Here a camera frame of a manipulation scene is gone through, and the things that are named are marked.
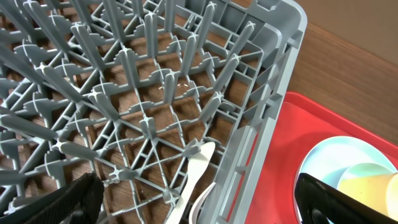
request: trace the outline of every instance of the brown wooden surface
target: brown wooden surface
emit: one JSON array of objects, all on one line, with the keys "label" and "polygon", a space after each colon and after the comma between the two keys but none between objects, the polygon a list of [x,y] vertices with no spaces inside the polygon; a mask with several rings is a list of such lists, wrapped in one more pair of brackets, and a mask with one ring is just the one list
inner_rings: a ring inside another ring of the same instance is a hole
[{"label": "brown wooden surface", "polygon": [[[75,18],[76,15],[71,13],[70,17]],[[176,23],[183,24],[184,19],[177,17]],[[214,34],[209,34],[209,39],[213,42],[223,44],[225,40]],[[170,43],[170,38],[167,35],[159,36],[159,48],[162,49]],[[144,54],[146,51],[145,41],[137,39],[127,44],[139,54]],[[175,55],[168,55],[158,58],[158,63],[163,67],[171,68],[173,70],[179,69],[179,61]],[[154,71],[153,62],[151,59],[140,61],[138,63],[140,78],[147,78],[147,76]],[[117,84],[126,83],[123,68],[121,66],[109,69],[105,73],[107,82],[115,82]],[[16,74],[10,74],[10,77],[19,78]],[[193,77],[195,82],[199,85],[209,86],[210,83],[205,74],[195,75]],[[186,81],[181,79],[179,81],[181,87],[177,91],[177,95],[182,94],[187,90],[183,84]],[[395,115],[398,114],[398,68],[359,49],[337,37],[331,35],[324,30],[317,28],[311,24],[308,25],[302,48],[300,50],[297,63],[295,65],[294,73],[290,81],[289,89],[304,94],[305,96],[319,102],[321,105],[343,115],[344,117],[354,121],[355,123],[367,128],[368,130],[398,144],[398,119]],[[151,86],[139,90],[141,100],[159,101],[162,98],[163,91],[159,90],[159,86]],[[228,92],[228,97],[232,102],[239,103],[241,96],[247,88],[240,82],[231,84],[231,91]],[[202,103],[205,104],[210,95],[202,98]],[[53,98],[62,98],[59,94],[54,93]],[[137,103],[137,96],[133,91],[121,93],[111,97],[113,105],[119,111],[126,111],[134,103]],[[186,99],[173,104],[173,107],[180,119],[192,119],[198,116],[198,111],[192,104],[192,99]],[[171,124],[172,117],[167,108],[156,108],[146,111],[148,116],[155,118],[157,129],[162,129]],[[102,115],[89,111],[85,114],[86,118],[100,118]],[[136,113],[123,119],[138,125],[139,120],[142,119],[142,114]],[[38,117],[32,118],[36,122],[42,122]],[[94,140],[100,133],[104,124],[96,124],[90,128],[91,140]],[[225,131],[231,127],[231,124],[223,119],[217,119],[216,124],[213,125],[210,131],[210,136],[220,139],[225,142],[228,133]],[[203,133],[203,125],[201,123],[193,124],[184,129],[186,133],[186,142],[193,138],[198,138]],[[137,133],[130,129],[122,129],[121,136],[123,138],[133,138]],[[177,138],[177,132],[171,131],[165,133],[163,138],[180,145]],[[81,137],[77,132],[74,132],[69,140],[81,142]],[[126,153],[131,163],[141,146],[141,142],[130,144],[126,146]],[[34,149],[34,145],[25,146],[21,148],[22,165],[29,157]],[[172,156],[178,152],[166,146],[159,146],[157,148],[160,159]],[[123,164],[120,152],[117,149],[110,150],[106,159],[115,164]],[[214,156],[212,161],[217,164],[219,158]],[[170,161],[162,164],[163,170],[167,174],[167,180],[170,182],[171,176],[177,170],[179,160]],[[10,166],[11,163],[5,157],[0,157],[0,164]],[[110,167],[99,166],[96,169],[105,179],[109,177],[109,173],[113,171]],[[84,172],[89,172],[90,168],[87,162],[70,165],[64,168],[67,182],[79,178]],[[192,195],[194,200],[200,192],[202,192],[210,183],[211,176],[214,170],[210,167],[200,184],[195,189]],[[146,179],[164,186],[160,176],[159,167],[154,167],[144,172]],[[134,182],[138,190],[139,201],[157,195],[159,192],[148,185],[140,182]],[[26,183],[27,194],[37,195],[43,192],[48,192],[56,189],[55,181],[50,177],[42,175],[41,178],[29,179]],[[120,182],[111,185],[106,189],[104,201],[108,212],[115,212],[116,210],[133,205],[131,188],[127,182]],[[165,205],[162,199],[150,203],[150,206],[143,209],[144,218],[147,223],[162,223],[169,206]],[[114,223],[139,223],[136,213],[129,212],[113,220]]]}]

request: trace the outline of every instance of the white spoon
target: white spoon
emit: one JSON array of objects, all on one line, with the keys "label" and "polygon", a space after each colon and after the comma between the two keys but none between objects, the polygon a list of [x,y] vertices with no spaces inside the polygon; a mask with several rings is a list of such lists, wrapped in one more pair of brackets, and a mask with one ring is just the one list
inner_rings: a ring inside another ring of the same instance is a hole
[{"label": "white spoon", "polygon": [[199,195],[199,197],[197,198],[195,203],[192,205],[191,212],[189,213],[189,218],[188,218],[189,224],[197,224],[200,207],[203,204],[203,202],[205,201],[205,199],[207,198],[207,195],[209,195],[211,190],[213,190],[213,187],[215,185],[216,185],[216,182],[211,183],[210,186],[208,186],[206,188],[206,190],[204,190]]},{"label": "white spoon", "polygon": [[182,214],[184,213],[188,200],[191,197],[192,191],[200,177],[205,173],[211,156],[214,153],[215,147],[216,144],[213,142],[205,143],[204,145],[200,146],[200,152],[189,159],[187,184],[185,184],[184,190],[181,193],[181,197],[167,219],[166,224],[180,223]]}]

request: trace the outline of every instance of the white plate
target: white plate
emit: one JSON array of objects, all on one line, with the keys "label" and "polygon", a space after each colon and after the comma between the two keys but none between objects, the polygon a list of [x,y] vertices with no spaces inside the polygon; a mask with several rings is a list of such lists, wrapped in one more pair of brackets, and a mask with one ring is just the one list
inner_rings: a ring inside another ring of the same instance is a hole
[{"label": "white plate", "polygon": [[[300,173],[308,173],[337,189],[346,169],[360,163],[375,163],[397,172],[390,160],[367,142],[349,136],[336,136],[323,140],[311,149],[297,171],[296,180]],[[295,208],[301,221],[297,206]]]}]

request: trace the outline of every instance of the spoon handle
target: spoon handle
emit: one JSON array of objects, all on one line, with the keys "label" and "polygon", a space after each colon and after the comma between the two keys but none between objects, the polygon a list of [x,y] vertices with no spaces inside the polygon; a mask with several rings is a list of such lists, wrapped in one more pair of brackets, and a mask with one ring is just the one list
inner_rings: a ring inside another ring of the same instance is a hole
[{"label": "spoon handle", "polygon": [[184,213],[185,207],[191,197],[192,191],[197,184],[197,179],[189,179],[187,180],[187,184],[185,184],[184,190],[181,193],[181,197],[179,198],[175,208],[167,219],[166,224],[179,224],[182,214]]}]

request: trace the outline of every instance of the yellow cup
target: yellow cup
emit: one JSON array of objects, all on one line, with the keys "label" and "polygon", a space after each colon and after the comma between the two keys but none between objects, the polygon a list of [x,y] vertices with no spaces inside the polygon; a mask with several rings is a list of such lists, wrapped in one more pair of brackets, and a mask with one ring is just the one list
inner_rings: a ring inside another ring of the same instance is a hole
[{"label": "yellow cup", "polygon": [[398,221],[398,173],[342,180],[338,190]]}]

